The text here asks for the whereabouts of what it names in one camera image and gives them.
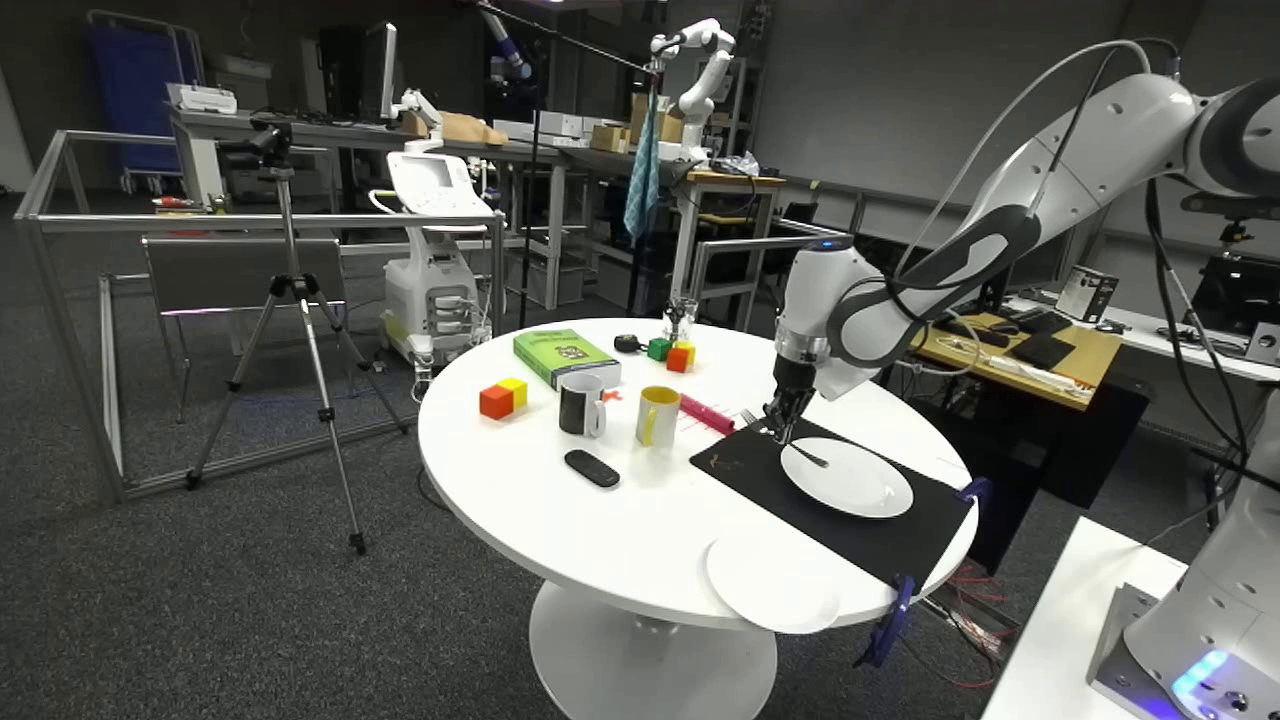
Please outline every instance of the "floor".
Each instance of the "floor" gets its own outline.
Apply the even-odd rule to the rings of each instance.
[[[535,578],[473,539],[414,490],[414,442],[348,449],[372,551],[350,559],[326,456],[113,505],[92,472],[92,437],[49,331],[30,254],[0,212],[0,715],[554,715],[527,664]],[[60,254],[83,348],[92,274],[133,269],[133,243]],[[621,292],[570,312],[616,312]],[[181,419],[145,297],[118,304],[129,364],[129,456],[138,472],[182,463],[207,426],[222,364],[200,369]],[[314,432],[304,350],[269,350],[252,398],[220,449]],[[406,372],[376,376],[413,411]],[[333,372],[338,411],[379,415],[366,388]],[[1153,536],[1197,505],[1197,463],[1138,437],[1100,520]],[[993,606],[1023,618],[1077,513],[1032,505],[993,578]],[[1182,525],[1165,549],[1187,556]],[[980,715],[993,669],[917,612],[884,669],[851,669],[863,628],[784,641],[766,720]]]

